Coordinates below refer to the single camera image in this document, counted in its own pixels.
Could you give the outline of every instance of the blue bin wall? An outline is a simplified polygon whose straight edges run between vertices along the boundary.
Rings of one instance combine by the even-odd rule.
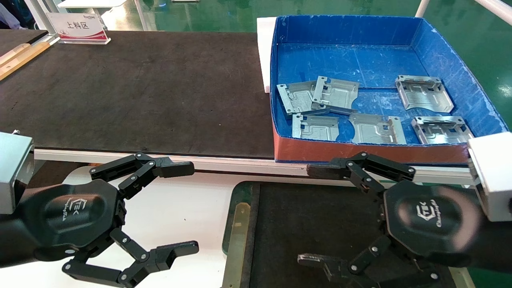
[[[405,110],[397,75],[440,77],[455,104],[451,113]],[[352,108],[359,113],[398,116],[409,145],[419,145],[415,116],[462,116],[475,136],[508,131],[482,88],[452,47],[424,19],[361,15],[300,15],[277,18],[271,50],[271,104],[277,132],[291,137],[277,84],[327,76],[360,83]],[[339,117],[337,142],[350,142],[354,129]]]

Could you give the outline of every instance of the person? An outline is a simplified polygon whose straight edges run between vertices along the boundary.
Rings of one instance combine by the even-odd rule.
[[[14,15],[12,15],[11,12],[9,12],[7,10],[7,8],[5,8],[5,6],[1,3],[0,3],[0,22],[9,26],[9,28],[11,28],[11,29],[18,29],[18,30],[27,29],[25,27],[22,27],[21,24],[19,23],[18,19],[16,19],[16,17],[14,17]]]

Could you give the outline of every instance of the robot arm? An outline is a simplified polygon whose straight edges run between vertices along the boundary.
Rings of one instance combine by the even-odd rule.
[[[512,189],[506,170],[491,165],[496,158],[489,159],[500,151],[493,146],[510,143],[510,133],[469,141],[475,189],[417,185],[414,168],[366,152],[308,165],[311,177],[348,179],[377,201],[375,220],[382,236],[351,260],[306,253],[298,255],[298,263],[322,268],[330,281],[361,288],[429,285],[440,280],[433,264],[512,273]],[[397,184],[386,190],[367,172]],[[367,277],[365,269],[386,250],[411,262],[418,273],[380,283]]]
[[[0,191],[2,201],[8,200],[9,204],[2,207],[0,214],[0,268],[74,256],[62,267],[71,277],[132,288],[148,274],[170,269],[176,257],[199,251],[195,241],[146,251],[121,230],[126,199],[133,198],[157,177],[192,175],[193,163],[174,163],[168,157],[152,158],[139,152],[92,168],[93,181],[87,184],[25,190],[33,171],[32,139],[4,133],[0,133],[0,139],[9,144],[12,139],[21,139],[25,145],[9,150],[19,151],[16,161],[20,165],[9,169],[9,181],[4,182],[4,190]],[[1,167],[5,172],[7,165]],[[129,177],[119,184],[119,189],[108,183],[126,175]],[[130,267],[119,271],[87,264],[89,258],[114,242],[133,257]]]

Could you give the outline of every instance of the blue plastic bin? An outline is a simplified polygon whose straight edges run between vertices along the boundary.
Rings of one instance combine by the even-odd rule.
[[[352,108],[359,113],[399,116],[407,145],[354,144],[348,116],[338,114],[327,115],[339,117],[336,141],[291,138],[291,120],[285,118],[276,85],[316,80],[320,75],[359,82]],[[395,86],[398,75],[439,77],[455,108],[451,113],[405,110]],[[270,84],[277,161],[328,161],[365,150],[408,163],[465,162],[465,144],[420,144],[411,126],[415,116],[461,116],[475,137],[508,131],[471,71],[423,18],[280,16],[273,36]]]

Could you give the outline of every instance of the white post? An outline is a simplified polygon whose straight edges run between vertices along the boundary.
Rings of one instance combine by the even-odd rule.
[[[423,17],[423,14],[425,14],[426,7],[429,5],[430,0],[421,0],[418,11],[416,11],[415,17]]]
[[[475,0],[496,16],[512,25],[512,7],[500,0]]]

